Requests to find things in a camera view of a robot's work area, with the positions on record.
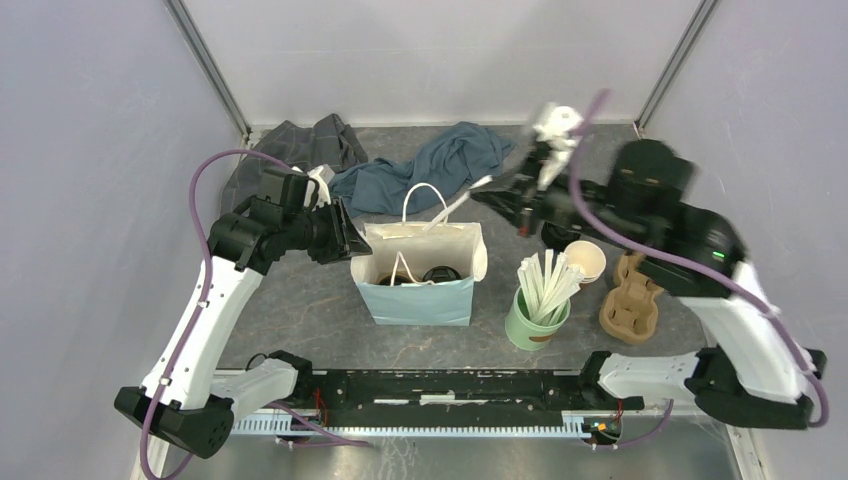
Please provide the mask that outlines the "black plastic cup lid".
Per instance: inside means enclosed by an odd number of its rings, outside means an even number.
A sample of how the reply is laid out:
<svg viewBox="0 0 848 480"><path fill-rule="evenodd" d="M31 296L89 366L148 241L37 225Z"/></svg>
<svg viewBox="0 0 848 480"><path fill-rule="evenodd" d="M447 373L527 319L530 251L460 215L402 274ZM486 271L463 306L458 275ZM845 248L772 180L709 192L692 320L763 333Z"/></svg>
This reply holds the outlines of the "black plastic cup lid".
<svg viewBox="0 0 848 480"><path fill-rule="evenodd" d="M462 279L462 275L453 267L440 265L428 270L422 276L423 283L440 284L458 281Z"/></svg>

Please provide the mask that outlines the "white straw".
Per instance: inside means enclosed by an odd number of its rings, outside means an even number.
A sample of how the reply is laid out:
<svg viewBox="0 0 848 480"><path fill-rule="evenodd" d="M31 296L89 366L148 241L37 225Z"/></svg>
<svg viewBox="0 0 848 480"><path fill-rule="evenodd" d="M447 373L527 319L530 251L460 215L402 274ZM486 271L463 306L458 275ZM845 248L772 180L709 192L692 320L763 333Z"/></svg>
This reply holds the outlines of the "white straw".
<svg viewBox="0 0 848 480"><path fill-rule="evenodd" d="M457 200L453 201L449 206L444 208L442 212L438 213L436 217L423 228L423 232L429 232L439 224L446 224L449 221L449 216L453 212L455 212L463 203L470 199L471 193L473 191L481 188L483 185L490 183L492 180L493 177L491 175L486 175L471 184L469 188L465 192L463 192Z"/></svg>

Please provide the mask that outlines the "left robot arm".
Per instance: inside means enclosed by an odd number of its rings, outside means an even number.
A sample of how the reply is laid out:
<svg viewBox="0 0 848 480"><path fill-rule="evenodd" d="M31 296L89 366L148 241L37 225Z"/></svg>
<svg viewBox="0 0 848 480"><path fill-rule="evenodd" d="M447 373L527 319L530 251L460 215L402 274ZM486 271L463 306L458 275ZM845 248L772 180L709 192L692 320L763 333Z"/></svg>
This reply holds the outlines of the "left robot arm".
<svg viewBox="0 0 848 480"><path fill-rule="evenodd" d="M217 453L235 423L283 400L306 405L314 394L309 361L273 354L229 380L214 379L226 342L270 267L289 251L321 265L370 255L343 202L319 201L316 179L273 167L258 191L202 235L198 285L156 366L138 387L119 390L114 406L148 435L203 459Z"/></svg>

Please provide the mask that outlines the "light blue paper bag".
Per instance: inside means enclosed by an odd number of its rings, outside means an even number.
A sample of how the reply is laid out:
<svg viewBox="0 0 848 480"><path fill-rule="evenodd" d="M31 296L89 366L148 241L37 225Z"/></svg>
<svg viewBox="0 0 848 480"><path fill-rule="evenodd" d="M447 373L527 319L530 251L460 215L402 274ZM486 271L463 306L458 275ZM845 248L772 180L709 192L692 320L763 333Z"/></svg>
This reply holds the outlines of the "light blue paper bag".
<svg viewBox="0 0 848 480"><path fill-rule="evenodd" d="M407 219L412 194L429 189L442 211L428 222ZM477 222L452 222L461 200L447 204L435 186L418 183L406 194L402 218L363 225L372 253L350 262L350 274L373 321L383 326L466 327L474 287L488 269Z"/></svg>

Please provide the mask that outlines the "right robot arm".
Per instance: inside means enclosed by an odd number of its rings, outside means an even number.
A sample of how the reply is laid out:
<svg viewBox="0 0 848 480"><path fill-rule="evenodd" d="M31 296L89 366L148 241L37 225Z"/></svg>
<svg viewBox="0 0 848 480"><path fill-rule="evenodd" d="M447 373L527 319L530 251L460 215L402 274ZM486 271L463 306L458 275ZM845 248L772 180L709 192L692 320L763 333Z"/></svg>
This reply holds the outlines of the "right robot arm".
<svg viewBox="0 0 848 480"><path fill-rule="evenodd" d="M692 162L665 143L639 139L616 153L609 178L585 180L572 160L548 187L537 184L552 148L538 142L514 169L471 198L523 237L554 247L562 233L639 253L638 270L702 322L715 345L666 357L595 352L577 392L591 408L613 400L691 401L728 425L773 430L823 427L830 405L820 350L800 347L763 293L744 243L723 216L685 203Z"/></svg>

